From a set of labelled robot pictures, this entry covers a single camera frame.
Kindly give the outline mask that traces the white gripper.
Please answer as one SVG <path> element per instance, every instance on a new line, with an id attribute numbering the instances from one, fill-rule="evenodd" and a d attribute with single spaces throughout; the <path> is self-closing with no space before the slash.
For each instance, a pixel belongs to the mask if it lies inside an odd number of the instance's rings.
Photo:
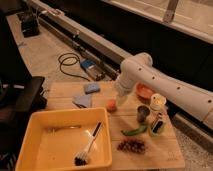
<path id="1" fill-rule="evenodd" d="M 117 91 L 116 105 L 121 106 L 127 100 L 130 91 L 128 89 L 123 89 L 123 88 L 117 88 L 116 91 Z"/>

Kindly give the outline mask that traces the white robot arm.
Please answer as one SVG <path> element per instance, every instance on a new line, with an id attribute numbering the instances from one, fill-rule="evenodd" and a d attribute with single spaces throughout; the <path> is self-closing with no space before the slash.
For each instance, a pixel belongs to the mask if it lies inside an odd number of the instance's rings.
<path id="1" fill-rule="evenodd" d="M 121 62 L 121 74 L 115 81 L 120 97 L 130 94 L 142 83 L 194 116 L 213 130 L 213 92 L 169 77 L 153 67 L 148 53 L 139 53 Z"/>

